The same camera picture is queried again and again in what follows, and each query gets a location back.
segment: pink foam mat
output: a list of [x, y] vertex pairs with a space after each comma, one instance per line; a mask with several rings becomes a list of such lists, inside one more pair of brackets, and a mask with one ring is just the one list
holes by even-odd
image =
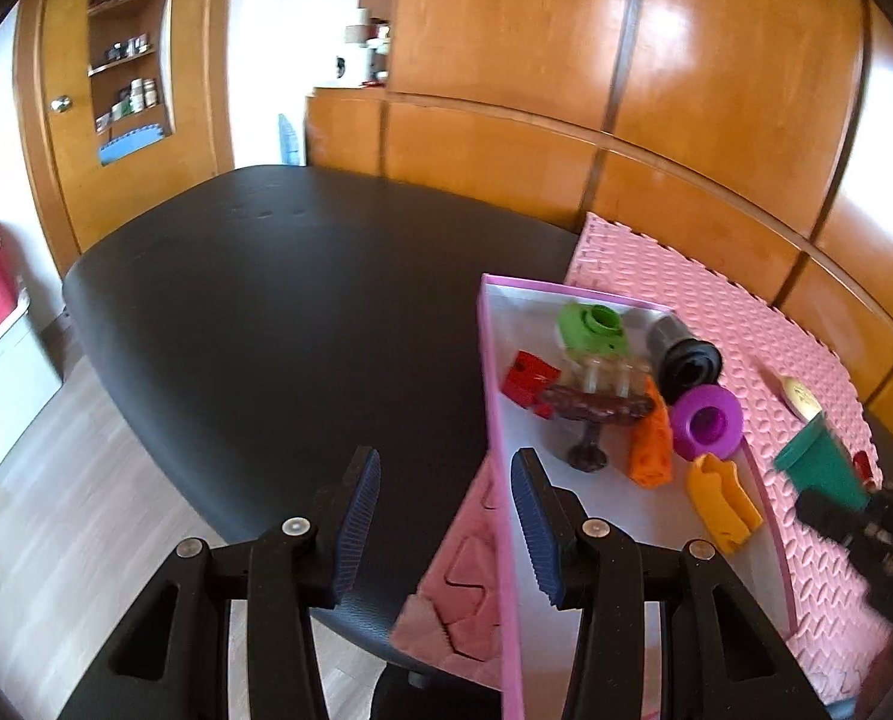
[[[588, 216], [565, 283], [670, 306], [693, 333], [720, 349], [720, 383], [741, 401], [745, 437], [786, 551], [796, 613], [787, 643], [821, 699], [856, 695], [885, 643], [886, 624], [863, 604], [866, 585], [846, 553], [796, 521], [795, 490], [773, 470], [776, 454], [803, 428], [775, 392], [774, 377], [790, 375], [817, 396], [851, 453], [866, 450], [880, 482], [870, 430], [839, 358], [722, 275], [596, 215]], [[421, 661], [499, 688], [491, 484], [484, 464], [391, 640]]]

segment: pink box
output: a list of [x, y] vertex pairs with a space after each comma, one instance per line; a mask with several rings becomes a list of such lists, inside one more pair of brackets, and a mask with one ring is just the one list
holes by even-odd
[[[591, 515], [610, 520], [637, 541], [680, 549], [690, 538], [706, 536], [685, 492], [687, 464], [674, 459], [675, 478], [671, 484], [657, 490], [642, 490], [623, 472], [627, 434], [608, 429], [604, 434], [604, 446], [611, 456], [611, 466], [594, 474], [584, 474], [557, 459], [564, 456], [565, 448], [579, 436], [579, 426], [571, 432], [570, 423], [565, 420], [538, 418], [499, 391], [506, 370], [519, 349], [560, 367], [562, 352], [555, 337], [555, 317], [560, 307], [573, 300], [604, 303], [621, 313], [632, 353], [643, 356], [646, 356], [646, 329], [669, 310], [645, 300], [562, 284], [488, 274], [483, 277], [478, 317], [496, 485], [503, 716], [508, 720], [522, 720], [527, 716], [530, 720], [560, 718], [573, 668], [580, 617], [578, 611], [551, 608], [546, 595], [537, 588], [510, 493], [510, 459], [517, 449], [522, 446], [536, 448], [554, 485], [573, 490]], [[766, 524], [731, 557], [730, 562], [781, 635], [790, 635], [796, 625], [779, 528], [745, 442], [732, 459], [738, 463], [741, 484], [765, 517]], [[649, 716], [659, 709], [659, 616], [648, 613], [646, 624], [643, 710], [645, 716]]]

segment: red block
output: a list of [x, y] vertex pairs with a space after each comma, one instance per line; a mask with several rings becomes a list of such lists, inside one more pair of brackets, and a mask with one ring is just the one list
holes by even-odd
[[856, 475], [866, 488], [875, 487], [873, 469], [870, 467], [870, 457], [866, 450], [861, 449], [856, 455], [853, 455], [853, 470], [856, 471]]
[[[517, 359], [507, 371], [501, 392], [518, 406], [530, 409], [537, 405], [537, 396], [541, 391], [559, 378], [560, 370], [558, 368], [547, 365], [535, 355], [520, 351], [517, 352]], [[545, 413], [542, 413], [541, 416], [549, 418]]]

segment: black cylinder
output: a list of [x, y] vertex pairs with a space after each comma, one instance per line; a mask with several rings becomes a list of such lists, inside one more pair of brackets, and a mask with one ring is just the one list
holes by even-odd
[[701, 384], [715, 384], [723, 370], [723, 356], [709, 341], [694, 338], [676, 314], [660, 317], [646, 334], [650, 364], [657, 388], [673, 405], [684, 392]]

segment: green toy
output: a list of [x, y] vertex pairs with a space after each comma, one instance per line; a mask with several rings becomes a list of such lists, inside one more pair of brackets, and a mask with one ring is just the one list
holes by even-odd
[[797, 493], [819, 490], [855, 512], [867, 504], [861, 480], [853, 472], [840, 442], [829, 432], [822, 413], [787, 443], [773, 466], [789, 476]]
[[607, 306], [568, 303], [560, 309], [557, 326], [567, 353], [574, 360], [588, 354], [629, 354], [621, 315]]

